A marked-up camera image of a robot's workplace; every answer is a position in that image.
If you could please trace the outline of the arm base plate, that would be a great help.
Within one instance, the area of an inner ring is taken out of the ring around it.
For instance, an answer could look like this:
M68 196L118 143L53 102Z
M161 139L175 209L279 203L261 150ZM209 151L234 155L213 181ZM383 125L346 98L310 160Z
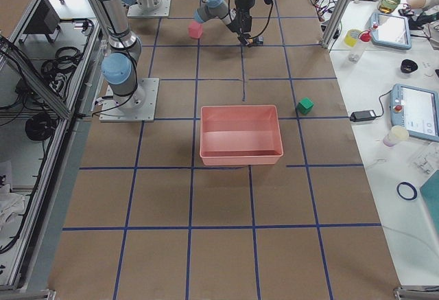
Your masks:
M168 17L171 0L137 0L128 8L127 16L131 19L150 19Z
M99 120L101 122L154 121L158 88L158 78L141 78L134 95L122 105L122 98L114 96L108 85L106 95L112 96L112 98L104 101L102 106L104 112L99 114Z

